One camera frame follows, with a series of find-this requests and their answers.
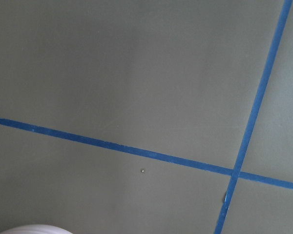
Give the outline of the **pink bowl of ice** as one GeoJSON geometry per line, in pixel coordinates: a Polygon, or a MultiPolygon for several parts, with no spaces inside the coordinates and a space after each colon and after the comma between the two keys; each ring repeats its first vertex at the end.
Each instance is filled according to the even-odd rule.
{"type": "Polygon", "coordinates": [[[52,225],[32,224],[14,227],[0,234],[72,234],[71,232],[52,225]]]}

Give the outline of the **blue tape line crosswise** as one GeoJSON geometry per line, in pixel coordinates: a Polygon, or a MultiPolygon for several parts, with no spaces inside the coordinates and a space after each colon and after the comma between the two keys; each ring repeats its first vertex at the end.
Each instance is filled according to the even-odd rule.
{"type": "MultiPolygon", "coordinates": [[[[45,127],[32,125],[32,124],[28,124],[24,122],[19,122],[19,121],[14,121],[10,119],[0,118],[0,125],[16,128],[16,129],[20,129],[20,130],[24,130],[28,132],[33,132],[36,134],[42,134],[46,136],[61,138],[61,139],[78,142],[82,144],[87,144],[91,146],[101,147],[104,149],[110,149],[110,150],[114,150],[114,151],[118,151],[122,153],[128,153],[128,154],[132,154],[136,156],[142,156],[142,157],[147,157],[147,158],[160,160],[164,162],[174,163],[177,165],[196,168],[196,169],[213,172],[217,174],[222,174],[226,176],[231,176],[231,174],[233,173],[233,169],[226,168],[226,167],[221,167],[221,166],[203,163],[203,162],[190,160],[186,158],[166,155],[166,154],[162,154],[162,153],[158,153],[154,151],[148,151],[144,149],[139,149],[139,148],[121,145],[121,144],[108,142],[108,141],[103,141],[103,140],[99,140],[95,138],[67,133],[67,132],[63,132],[59,130],[45,128],[45,127]]],[[[241,172],[239,174],[239,178],[293,190],[293,182],[289,182],[285,180],[280,180],[276,178],[271,178],[271,177],[266,177],[266,176],[246,173],[246,172],[241,172]]]]}

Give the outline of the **blue tape line right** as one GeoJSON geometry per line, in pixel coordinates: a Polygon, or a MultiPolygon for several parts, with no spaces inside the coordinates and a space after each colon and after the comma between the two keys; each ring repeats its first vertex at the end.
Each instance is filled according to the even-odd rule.
{"type": "Polygon", "coordinates": [[[227,214],[228,211],[230,209],[230,204],[232,202],[232,198],[235,192],[235,188],[237,185],[237,182],[240,178],[241,172],[242,172],[242,166],[247,154],[247,150],[249,147],[249,143],[251,141],[251,137],[253,134],[253,130],[258,118],[258,114],[261,108],[261,104],[264,98],[264,94],[266,92],[266,88],[270,79],[270,75],[272,73],[272,69],[273,69],[273,65],[275,62],[275,58],[278,52],[278,48],[282,39],[282,35],[284,32],[284,28],[290,13],[290,9],[292,6],[292,1],[291,0],[285,0],[283,2],[281,11],[280,11],[280,15],[278,18],[278,22],[274,31],[274,35],[272,38],[272,42],[270,45],[270,49],[269,49],[269,53],[267,55],[267,59],[266,59],[266,63],[264,66],[264,70],[261,76],[261,80],[259,82],[258,88],[257,88],[257,92],[254,98],[254,102],[252,105],[252,109],[250,112],[250,116],[245,128],[245,132],[241,141],[241,145],[239,148],[239,152],[237,154],[237,158],[234,164],[234,168],[232,170],[232,173],[230,175],[230,180],[227,186],[227,190],[226,190],[226,195],[225,195],[225,199],[223,202],[223,205],[221,207],[218,219],[217,219],[217,223],[214,229],[214,233],[215,234],[220,234],[223,230],[226,218],[227,218],[227,214]]]}

